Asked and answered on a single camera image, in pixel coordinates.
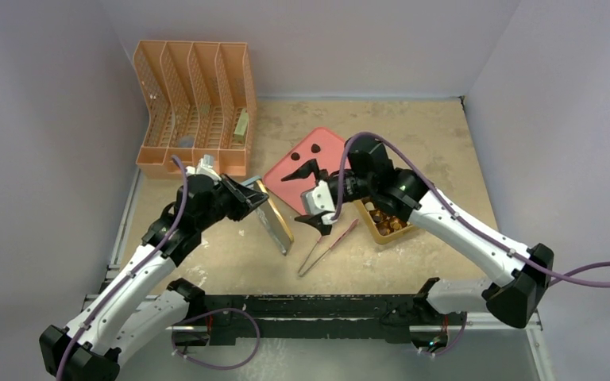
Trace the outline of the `silver foil tray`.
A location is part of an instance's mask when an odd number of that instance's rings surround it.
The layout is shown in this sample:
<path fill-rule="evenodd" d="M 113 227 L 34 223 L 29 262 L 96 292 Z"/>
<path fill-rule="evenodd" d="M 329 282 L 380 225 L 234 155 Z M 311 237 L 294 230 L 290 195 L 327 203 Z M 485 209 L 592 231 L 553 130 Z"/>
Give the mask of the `silver foil tray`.
<path fill-rule="evenodd" d="M 255 213 L 268 232 L 268 235 L 276 244 L 279 252 L 283 256 L 286 256 L 289 253 L 295 238 L 274 201 L 268 198 L 267 201 L 257 207 Z"/>

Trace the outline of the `pink tongs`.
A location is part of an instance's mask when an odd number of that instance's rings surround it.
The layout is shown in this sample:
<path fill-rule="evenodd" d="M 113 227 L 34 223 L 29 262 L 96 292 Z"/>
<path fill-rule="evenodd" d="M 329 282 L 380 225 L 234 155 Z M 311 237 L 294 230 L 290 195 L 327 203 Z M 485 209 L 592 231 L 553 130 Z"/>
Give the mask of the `pink tongs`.
<path fill-rule="evenodd" d="M 310 264 L 308 264 L 308 260 L 311 258 L 312 254 L 314 253 L 315 249 L 319 246 L 319 243 L 322 240 L 322 237 L 320 237 L 312 246 L 311 250 L 309 251 L 309 253 L 306 255 L 305 259 L 303 260 L 303 262 L 301 263 L 301 265 L 298 268 L 297 271 L 297 275 L 302 278 L 305 275 L 307 275 L 315 265 L 317 265 L 329 252 L 333 251 L 337 246 L 339 246 L 339 244 L 341 243 L 341 241 L 343 239 L 345 239 L 347 236 L 350 235 L 350 233 L 357 227 L 358 223 L 359 223 L 359 219 L 355 219 L 351 222 L 351 224 L 327 247 L 327 249 L 322 252 L 315 260 L 313 260 Z"/>

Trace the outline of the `gold chocolate box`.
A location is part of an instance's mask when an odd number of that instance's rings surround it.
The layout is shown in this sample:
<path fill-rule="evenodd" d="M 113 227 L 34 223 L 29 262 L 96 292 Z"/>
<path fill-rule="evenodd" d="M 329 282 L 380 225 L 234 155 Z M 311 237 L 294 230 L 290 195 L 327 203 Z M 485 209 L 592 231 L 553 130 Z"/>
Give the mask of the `gold chocolate box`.
<path fill-rule="evenodd" d="M 353 204 L 377 244 L 390 244 L 418 230 L 410 223 L 381 211 L 370 198 L 354 201 Z"/>

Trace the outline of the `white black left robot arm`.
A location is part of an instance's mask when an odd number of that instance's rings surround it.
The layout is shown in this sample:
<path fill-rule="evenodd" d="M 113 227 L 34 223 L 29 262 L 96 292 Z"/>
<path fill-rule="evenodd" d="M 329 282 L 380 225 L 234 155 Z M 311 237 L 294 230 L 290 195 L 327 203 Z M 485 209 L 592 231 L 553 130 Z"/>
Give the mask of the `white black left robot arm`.
<path fill-rule="evenodd" d="M 115 380 L 167 327 L 208 316 L 204 291 L 185 279 L 149 305 L 145 298 L 201 244 L 206 229 L 225 218 L 240 221 L 267 201 L 265 192 L 227 175 L 185 175 L 176 200 L 149 226 L 130 263 L 77 317 L 41 334 L 46 370 L 58 380 Z"/>

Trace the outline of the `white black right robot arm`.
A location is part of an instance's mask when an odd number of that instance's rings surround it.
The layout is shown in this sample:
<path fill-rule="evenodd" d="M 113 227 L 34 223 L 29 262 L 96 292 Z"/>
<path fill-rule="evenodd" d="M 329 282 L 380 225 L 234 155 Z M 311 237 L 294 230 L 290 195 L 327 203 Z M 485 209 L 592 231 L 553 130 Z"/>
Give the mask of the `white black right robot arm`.
<path fill-rule="evenodd" d="M 550 284 L 544 271 L 552 269 L 554 252 L 541 243 L 530 247 L 514 241 L 477 220 L 415 169 L 395 167 L 387 147 L 379 136 L 359 133 L 342 153 L 349 168 L 328 172 L 310 159 L 288 171 L 284 182 L 315 179 L 315 186 L 301 194 L 306 213 L 296 220 L 327 235 L 342 204 L 369 198 L 385 214 L 444 241 L 487 276 L 474 282 L 430 279 L 414 302 L 420 321 L 487 311 L 506 325 L 526 327 Z"/>

